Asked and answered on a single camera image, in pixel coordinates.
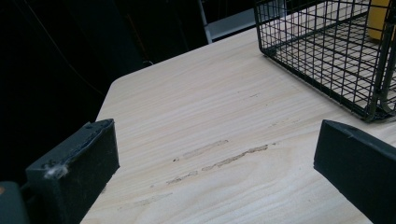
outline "frayed edge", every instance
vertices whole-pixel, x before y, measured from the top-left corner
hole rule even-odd
[[[57,164],[52,166],[47,170],[44,174],[44,178],[46,179],[60,179],[62,176],[65,176],[69,173],[67,165]]]

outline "wooden table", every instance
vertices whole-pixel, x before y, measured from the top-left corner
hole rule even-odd
[[[323,119],[396,146],[264,58],[256,31],[116,80],[120,169],[82,223],[370,223],[313,168]]]

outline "dark background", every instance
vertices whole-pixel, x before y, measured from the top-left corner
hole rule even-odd
[[[209,22],[246,9],[227,2],[204,1]],[[118,77],[206,44],[196,0],[0,1],[0,181],[24,184]]]

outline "wire cage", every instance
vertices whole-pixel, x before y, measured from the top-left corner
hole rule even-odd
[[[366,121],[396,115],[396,0],[255,0],[259,47]]]

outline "yellow object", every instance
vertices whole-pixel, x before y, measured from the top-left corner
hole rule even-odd
[[[389,5],[389,0],[372,0],[372,6],[369,11],[369,36],[374,39],[381,39],[382,29],[384,27],[384,20],[387,14],[386,7]]]

